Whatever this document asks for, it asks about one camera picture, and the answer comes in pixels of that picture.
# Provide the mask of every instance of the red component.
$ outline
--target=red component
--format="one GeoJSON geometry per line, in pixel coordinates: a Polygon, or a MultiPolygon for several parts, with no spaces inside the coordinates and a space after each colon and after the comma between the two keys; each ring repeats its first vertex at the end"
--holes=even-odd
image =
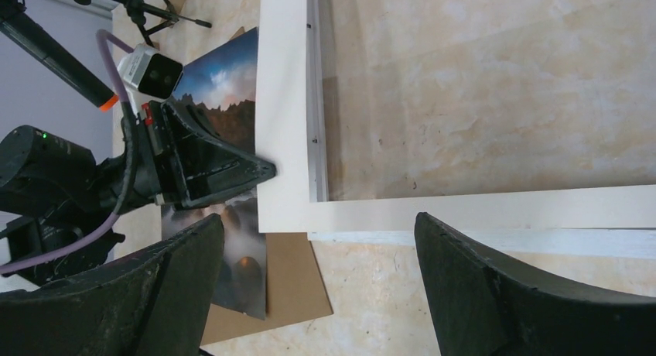
{"type": "Polygon", "coordinates": [[[142,104],[142,109],[145,113],[144,124],[145,126],[152,125],[152,112],[150,111],[150,106],[147,103],[142,104]]]}

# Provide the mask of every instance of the floor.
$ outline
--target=floor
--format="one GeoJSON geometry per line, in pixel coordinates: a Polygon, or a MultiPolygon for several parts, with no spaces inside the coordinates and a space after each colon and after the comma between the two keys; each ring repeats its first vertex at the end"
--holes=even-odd
{"type": "MultiPolygon", "coordinates": [[[[656,35],[645,19],[656,0],[321,1],[333,199],[653,182],[656,35]]],[[[214,27],[181,22],[156,39],[188,63],[257,26],[258,9],[259,0],[188,0],[184,14],[214,27]]],[[[123,9],[114,33],[140,42],[123,9]]],[[[117,256],[156,242],[159,229],[154,207],[123,217],[117,256]]],[[[334,315],[206,349],[439,354],[413,247],[313,246],[334,315]]],[[[656,296],[653,261],[515,256],[656,296]]]]}

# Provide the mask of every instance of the printed photograph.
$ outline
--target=printed photograph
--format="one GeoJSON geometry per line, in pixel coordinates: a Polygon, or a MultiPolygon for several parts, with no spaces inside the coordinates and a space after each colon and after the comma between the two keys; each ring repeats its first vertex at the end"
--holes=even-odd
{"type": "MultiPolygon", "coordinates": [[[[257,61],[258,30],[252,29],[186,65],[171,100],[203,109],[224,141],[255,152],[257,61]]],[[[212,303],[265,319],[266,239],[258,231],[255,190],[203,209],[163,207],[162,239],[214,213],[224,224],[225,248],[212,303]]]]}

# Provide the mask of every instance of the cloud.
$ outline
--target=cloud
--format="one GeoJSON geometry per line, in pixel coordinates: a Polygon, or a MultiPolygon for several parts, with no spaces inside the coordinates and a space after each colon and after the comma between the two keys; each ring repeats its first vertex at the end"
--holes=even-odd
{"type": "Polygon", "coordinates": [[[240,64],[231,70],[210,75],[212,88],[202,101],[207,107],[227,110],[231,104],[255,100],[255,63],[240,64]]]}

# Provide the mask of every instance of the cable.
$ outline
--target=cable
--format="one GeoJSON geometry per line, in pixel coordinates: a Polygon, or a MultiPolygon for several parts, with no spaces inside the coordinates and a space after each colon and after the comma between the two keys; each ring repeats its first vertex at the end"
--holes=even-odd
{"type": "Polygon", "coordinates": [[[105,233],[107,233],[107,231],[109,231],[112,226],[114,226],[114,223],[116,223],[118,220],[118,215],[121,214],[121,210],[123,209],[125,201],[129,198],[130,191],[135,182],[137,166],[136,157],[138,152],[138,144],[136,143],[136,118],[134,112],[132,112],[128,92],[125,90],[125,85],[123,85],[121,75],[118,73],[118,68],[114,64],[114,60],[111,58],[108,42],[112,42],[114,45],[123,49],[127,53],[132,53],[134,50],[126,43],[123,43],[118,37],[112,35],[104,29],[98,30],[96,33],[96,41],[98,44],[98,49],[101,53],[101,57],[103,59],[104,66],[109,73],[109,77],[112,84],[114,85],[114,89],[117,91],[118,99],[121,102],[124,120],[126,121],[125,126],[127,126],[127,130],[125,130],[125,126],[123,130],[125,137],[125,172],[123,174],[121,193],[118,195],[118,199],[116,200],[116,206],[100,226],[98,226],[87,236],[84,236],[82,239],[64,246],[63,248],[47,252],[36,257],[23,259],[22,261],[9,263],[7,265],[0,265],[0,275],[20,271],[35,265],[53,261],[55,259],[69,255],[70,253],[76,252],[89,245],[90,243],[98,240],[105,233]]]}

